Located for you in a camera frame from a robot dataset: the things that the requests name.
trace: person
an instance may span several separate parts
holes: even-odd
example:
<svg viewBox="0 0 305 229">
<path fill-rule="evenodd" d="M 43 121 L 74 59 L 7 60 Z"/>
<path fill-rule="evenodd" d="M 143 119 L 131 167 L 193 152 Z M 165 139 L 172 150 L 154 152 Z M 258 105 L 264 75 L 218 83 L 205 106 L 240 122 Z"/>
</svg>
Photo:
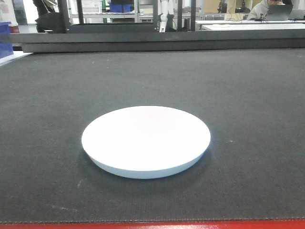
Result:
<svg viewBox="0 0 305 229">
<path fill-rule="evenodd" d="M 54 6 L 57 5 L 57 2 L 55 0 L 33 0 L 33 3 L 37 8 L 39 18 L 46 13 L 54 13 Z M 44 29 L 38 23 L 36 28 L 37 32 L 45 32 Z"/>
<path fill-rule="evenodd" d="M 281 0 L 262 0 L 252 8 L 247 20 L 262 19 L 266 15 L 270 5 L 283 5 L 283 3 Z"/>
</svg>

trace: metal frame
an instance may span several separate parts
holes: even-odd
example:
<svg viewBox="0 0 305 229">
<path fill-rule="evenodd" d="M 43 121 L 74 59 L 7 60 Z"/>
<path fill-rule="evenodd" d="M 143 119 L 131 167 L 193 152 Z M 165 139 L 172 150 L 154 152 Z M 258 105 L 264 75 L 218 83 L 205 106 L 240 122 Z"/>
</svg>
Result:
<svg viewBox="0 0 305 229">
<path fill-rule="evenodd" d="M 60 12 L 63 14 L 63 21 L 67 33 L 96 33 L 96 32 L 149 32 L 156 31 L 158 25 L 158 5 L 153 1 L 152 23 L 105 23 L 85 24 L 83 20 L 81 0 L 77 0 L 79 24 L 71 25 L 66 0 L 59 0 Z"/>
</svg>

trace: laptop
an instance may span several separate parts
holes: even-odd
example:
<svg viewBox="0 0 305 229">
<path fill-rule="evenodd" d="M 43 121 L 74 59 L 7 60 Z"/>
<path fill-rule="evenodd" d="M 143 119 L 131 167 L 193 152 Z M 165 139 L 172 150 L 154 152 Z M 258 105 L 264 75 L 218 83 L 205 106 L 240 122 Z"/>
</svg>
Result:
<svg viewBox="0 0 305 229">
<path fill-rule="evenodd" d="M 286 21 L 292 11 L 293 5 L 271 5 L 264 21 Z"/>
<path fill-rule="evenodd" d="M 304 11 L 292 9 L 288 18 L 290 20 L 304 20 Z"/>
</svg>

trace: white plate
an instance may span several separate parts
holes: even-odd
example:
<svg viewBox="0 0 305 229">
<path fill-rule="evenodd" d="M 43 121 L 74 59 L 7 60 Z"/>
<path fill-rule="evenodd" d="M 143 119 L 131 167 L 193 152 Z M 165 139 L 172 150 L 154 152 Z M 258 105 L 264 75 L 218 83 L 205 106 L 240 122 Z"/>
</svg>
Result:
<svg viewBox="0 0 305 229">
<path fill-rule="evenodd" d="M 91 122 L 81 143 L 102 169 L 129 178 L 159 178 L 195 164 L 211 140 L 196 116 L 162 106 L 135 106 Z"/>
</svg>

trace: table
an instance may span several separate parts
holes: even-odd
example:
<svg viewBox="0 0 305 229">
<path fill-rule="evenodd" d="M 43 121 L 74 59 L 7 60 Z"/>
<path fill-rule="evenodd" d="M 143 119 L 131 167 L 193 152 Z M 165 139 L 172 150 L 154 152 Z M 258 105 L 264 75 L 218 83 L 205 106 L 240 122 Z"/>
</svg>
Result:
<svg viewBox="0 0 305 229">
<path fill-rule="evenodd" d="M 262 49 L 31 54 L 1 66 L 0 228 L 303 229 L 304 65 L 304 49 Z M 155 180 L 97 167 L 83 130 L 137 105 L 203 120 L 204 156 Z"/>
<path fill-rule="evenodd" d="M 214 24 L 201 25 L 202 30 L 234 31 L 234 30 L 288 30 L 305 29 L 305 24 Z"/>
<path fill-rule="evenodd" d="M 261 25 L 261 24 L 303 24 L 305 21 L 248 21 L 248 20 L 243 20 L 243 21 L 225 21 L 225 20 L 205 20 L 205 21 L 196 21 L 196 30 L 201 30 L 201 27 L 203 25 L 213 25 L 213 24 L 230 24 L 230 25 L 244 25 L 244 24 L 255 24 L 255 25 Z"/>
</svg>

